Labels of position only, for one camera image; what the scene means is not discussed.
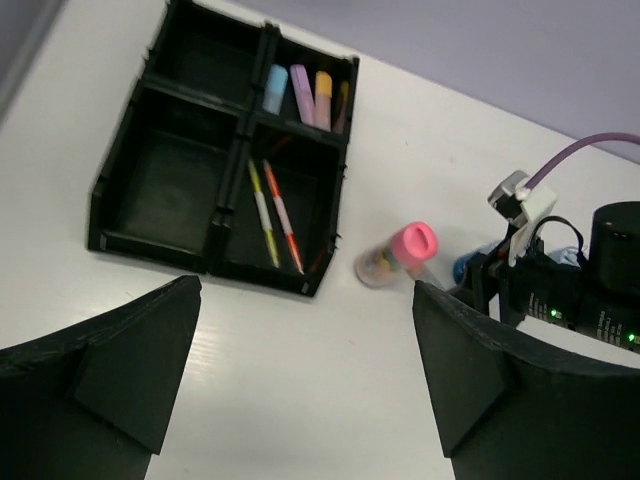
red pencil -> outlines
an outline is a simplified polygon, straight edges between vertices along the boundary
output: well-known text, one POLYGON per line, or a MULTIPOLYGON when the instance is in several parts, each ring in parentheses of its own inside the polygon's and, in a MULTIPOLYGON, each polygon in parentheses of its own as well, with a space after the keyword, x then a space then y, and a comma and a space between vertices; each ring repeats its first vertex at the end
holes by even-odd
POLYGON ((263 160, 262 162, 264 164, 264 173, 267 176, 269 190, 271 190, 271 196, 273 197, 273 203, 276 206, 276 211, 278 212, 278 217, 280 218, 280 224, 282 225, 282 230, 287 237, 287 243, 289 244, 291 257, 293 258, 298 271, 304 275, 302 262, 300 261, 300 254, 298 253, 298 245, 296 244, 296 239, 293 236, 293 229, 291 228, 291 222, 289 222, 287 209, 285 208, 282 197, 280 196, 280 189, 278 188, 276 177, 273 175, 273 171, 271 170, 271 165, 269 165, 269 162, 267 162, 266 160, 263 160))

highlighter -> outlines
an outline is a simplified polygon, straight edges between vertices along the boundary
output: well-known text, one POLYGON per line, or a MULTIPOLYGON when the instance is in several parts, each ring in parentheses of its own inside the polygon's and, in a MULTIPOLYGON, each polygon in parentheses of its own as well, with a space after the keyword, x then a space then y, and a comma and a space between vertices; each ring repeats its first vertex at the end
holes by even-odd
POLYGON ((340 84, 340 96, 338 97, 338 118, 333 124, 333 131, 336 133, 342 133, 344 131, 344 124, 347 120, 347 102, 349 100, 349 82, 342 82, 340 84))
POLYGON ((313 94, 311 93, 311 85, 309 85, 309 77, 307 70, 303 65, 291 65, 291 83, 293 83, 293 91, 296 94, 296 102, 300 111, 300 120, 307 125, 314 125, 313 112, 315 106, 313 104, 313 94))
POLYGON ((264 110, 274 115, 280 113, 288 78, 289 73, 286 68, 280 65, 271 65, 267 87, 264 92, 264 101, 262 102, 262 108, 264 110))
POLYGON ((331 130, 331 77, 327 72, 316 73, 316 127, 331 130))

black cylinder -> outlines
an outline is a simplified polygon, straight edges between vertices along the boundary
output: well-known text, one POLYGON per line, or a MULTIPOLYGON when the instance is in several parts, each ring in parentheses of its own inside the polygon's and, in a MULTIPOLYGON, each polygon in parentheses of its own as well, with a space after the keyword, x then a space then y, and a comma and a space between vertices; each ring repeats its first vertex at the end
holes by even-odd
POLYGON ((603 287, 640 294, 640 202, 612 203, 593 214, 589 272, 603 287))

orange highlighter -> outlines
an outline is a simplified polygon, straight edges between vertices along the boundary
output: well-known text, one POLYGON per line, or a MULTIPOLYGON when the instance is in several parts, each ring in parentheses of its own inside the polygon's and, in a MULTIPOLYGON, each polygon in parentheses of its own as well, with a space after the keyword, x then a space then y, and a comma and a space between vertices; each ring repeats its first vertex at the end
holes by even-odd
POLYGON ((285 237, 287 237, 287 244, 289 245, 291 258, 293 258, 293 262, 296 264, 296 268, 298 269, 298 271, 302 275, 304 275, 302 262, 300 261, 300 254, 298 253, 298 245, 296 244, 296 239, 293 236, 293 229, 291 228, 291 222, 289 222, 287 209, 285 208, 282 197, 280 196, 280 190, 278 189, 276 177, 273 175, 273 171, 271 170, 271 165, 269 165, 269 162, 263 160, 263 164, 264 173, 267 177, 267 183, 269 184, 269 190, 271 190, 271 196, 273 197, 273 203, 276 206, 276 211, 278 212, 278 217, 280 218, 280 223, 282 224, 284 235, 285 237))
POLYGON ((331 76, 327 72, 316 73, 316 127, 331 130, 331 76))

black desk organizer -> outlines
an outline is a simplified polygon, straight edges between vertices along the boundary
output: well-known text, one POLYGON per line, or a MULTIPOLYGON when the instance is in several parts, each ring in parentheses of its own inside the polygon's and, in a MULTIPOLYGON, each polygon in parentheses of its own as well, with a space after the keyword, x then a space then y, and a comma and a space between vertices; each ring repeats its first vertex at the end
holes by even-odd
POLYGON ((336 250, 340 192, 358 58, 285 39, 271 24, 242 23, 173 0, 96 180, 87 244, 199 273, 315 295, 336 250), (344 130, 300 122, 291 81, 280 115, 262 110, 269 69, 307 67, 349 82, 344 130), (281 261, 272 266, 247 161, 261 176, 281 261), (262 159, 269 159, 304 265, 291 261, 262 159))

